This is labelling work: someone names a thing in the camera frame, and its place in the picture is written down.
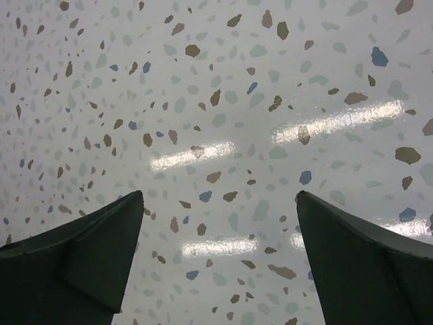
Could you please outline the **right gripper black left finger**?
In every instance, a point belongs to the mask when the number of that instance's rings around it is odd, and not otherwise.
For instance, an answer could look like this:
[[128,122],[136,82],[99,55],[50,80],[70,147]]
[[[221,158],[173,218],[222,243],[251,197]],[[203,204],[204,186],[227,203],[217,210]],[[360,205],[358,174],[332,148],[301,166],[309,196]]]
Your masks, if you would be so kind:
[[136,190],[1,247],[2,324],[111,324],[120,313],[144,213]]

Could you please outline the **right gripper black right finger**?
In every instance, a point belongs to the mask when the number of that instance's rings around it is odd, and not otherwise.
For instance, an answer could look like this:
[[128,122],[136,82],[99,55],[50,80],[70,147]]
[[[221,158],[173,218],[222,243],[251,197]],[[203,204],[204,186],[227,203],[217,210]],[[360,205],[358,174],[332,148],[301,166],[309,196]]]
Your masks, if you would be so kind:
[[310,192],[296,211],[326,324],[432,323],[432,245]]

